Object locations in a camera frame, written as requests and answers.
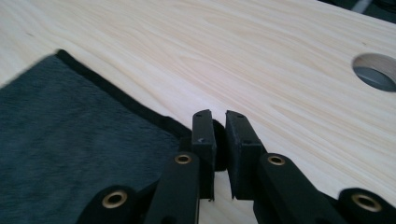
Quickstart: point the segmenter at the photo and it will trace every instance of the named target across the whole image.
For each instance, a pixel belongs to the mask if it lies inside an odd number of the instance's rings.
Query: dark gray cloth
[[[177,148],[49,56],[0,90],[0,223],[75,223],[101,189],[156,181]]]

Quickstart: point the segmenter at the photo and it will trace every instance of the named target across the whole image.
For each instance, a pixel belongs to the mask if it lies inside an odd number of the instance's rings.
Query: folded cloth
[[[140,190],[191,131],[59,50],[0,90],[0,223],[75,223],[100,190]]]

